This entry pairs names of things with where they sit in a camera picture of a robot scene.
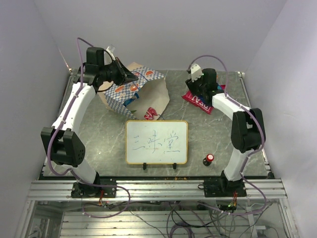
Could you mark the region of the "pink snack bag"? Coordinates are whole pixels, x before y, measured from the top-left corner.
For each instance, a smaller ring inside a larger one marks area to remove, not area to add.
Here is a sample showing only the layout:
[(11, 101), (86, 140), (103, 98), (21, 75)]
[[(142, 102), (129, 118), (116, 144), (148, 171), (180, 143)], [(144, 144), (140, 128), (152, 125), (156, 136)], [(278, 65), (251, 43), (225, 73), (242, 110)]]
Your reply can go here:
[[(216, 90), (224, 90), (226, 85), (219, 85), (216, 84)], [(204, 86), (203, 87), (204, 92), (209, 91), (211, 88), (208, 86)], [(202, 95), (200, 96), (194, 96), (190, 91), (187, 91), (185, 95), (181, 96), (182, 99), (184, 99), (186, 102), (189, 102), (191, 105), (198, 107), (199, 109), (201, 109), (203, 112), (207, 113), (207, 114), (211, 114), (213, 107), (212, 106), (208, 106), (204, 103), (203, 97)]]

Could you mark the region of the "blue snack bag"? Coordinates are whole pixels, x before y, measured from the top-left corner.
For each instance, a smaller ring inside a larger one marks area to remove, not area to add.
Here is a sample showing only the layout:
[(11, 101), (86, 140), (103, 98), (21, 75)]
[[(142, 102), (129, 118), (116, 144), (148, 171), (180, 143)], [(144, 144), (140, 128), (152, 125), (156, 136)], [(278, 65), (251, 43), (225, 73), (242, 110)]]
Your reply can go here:
[(127, 99), (126, 101), (124, 101), (123, 105), (124, 105), (125, 107), (127, 107), (129, 104), (131, 104), (131, 103), (132, 103), (133, 101), (135, 101), (136, 99), (139, 99), (138, 93), (135, 93), (132, 98)]

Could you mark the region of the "blue checkered paper bag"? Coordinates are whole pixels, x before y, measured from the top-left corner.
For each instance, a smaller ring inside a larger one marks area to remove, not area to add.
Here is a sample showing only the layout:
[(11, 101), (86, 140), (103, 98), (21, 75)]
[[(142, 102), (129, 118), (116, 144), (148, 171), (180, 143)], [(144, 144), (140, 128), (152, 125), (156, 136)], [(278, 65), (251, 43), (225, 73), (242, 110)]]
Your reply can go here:
[(128, 65), (138, 80), (122, 86), (105, 82), (98, 95), (106, 108), (136, 120), (157, 120), (169, 103), (165, 75), (138, 63)]

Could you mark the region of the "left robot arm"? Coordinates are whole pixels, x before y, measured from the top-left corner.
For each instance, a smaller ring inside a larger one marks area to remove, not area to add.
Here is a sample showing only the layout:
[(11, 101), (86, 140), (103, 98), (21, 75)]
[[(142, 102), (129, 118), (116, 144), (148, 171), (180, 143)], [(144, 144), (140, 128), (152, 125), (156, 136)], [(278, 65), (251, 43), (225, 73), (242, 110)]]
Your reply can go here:
[(76, 178), (73, 196), (95, 197), (102, 189), (100, 176), (85, 159), (85, 145), (78, 136), (87, 107), (105, 82), (121, 86), (136, 80), (138, 77), (114, 56), (111, 46), (88, 47), (64, 109), (52, 126), (42, 129), (47, 165), (56, 176), (71, 173)]

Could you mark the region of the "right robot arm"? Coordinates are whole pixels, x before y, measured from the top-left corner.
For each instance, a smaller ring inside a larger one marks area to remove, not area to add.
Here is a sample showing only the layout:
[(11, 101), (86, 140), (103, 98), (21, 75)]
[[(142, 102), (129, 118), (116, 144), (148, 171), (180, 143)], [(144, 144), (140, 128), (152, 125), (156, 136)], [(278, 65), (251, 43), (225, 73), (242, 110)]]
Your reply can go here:
[(211, 106), (231, 119), (231, 143), (233, 151), (226, 168), (218, 177), (204, 181), (203, 190), (206, 197), (231, 196), (243, 191), (243, 171), (248, 159), (260, 151), (265, 143), (263, 115), (258, 108), (248, 108), (232, 99), (225, 89), (217, 84), (215, 69), (201, 67), (197, 64), (188, 70), (186, 85), (193, 96)]

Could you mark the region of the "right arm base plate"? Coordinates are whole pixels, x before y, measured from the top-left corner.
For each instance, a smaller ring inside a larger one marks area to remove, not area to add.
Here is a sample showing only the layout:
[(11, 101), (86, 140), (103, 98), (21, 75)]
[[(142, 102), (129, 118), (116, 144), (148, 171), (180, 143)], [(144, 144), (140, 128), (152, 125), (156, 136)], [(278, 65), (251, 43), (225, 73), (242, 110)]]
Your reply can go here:
[(198, 185), (205, 197), (246, 197), (245, 184), (242, 179), (227, 181), (225, 178), (211, 178)]

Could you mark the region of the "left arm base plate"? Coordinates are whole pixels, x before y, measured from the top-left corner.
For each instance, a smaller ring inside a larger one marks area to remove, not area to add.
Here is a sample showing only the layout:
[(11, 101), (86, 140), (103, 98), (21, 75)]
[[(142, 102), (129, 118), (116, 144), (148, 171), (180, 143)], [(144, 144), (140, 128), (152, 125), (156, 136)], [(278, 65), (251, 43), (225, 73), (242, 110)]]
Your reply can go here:
[(101, 179), (102, 187), (91, 186), (75, 182), (71, 191), (71, 198), (115, 198), (117, 183), (113, 179)]

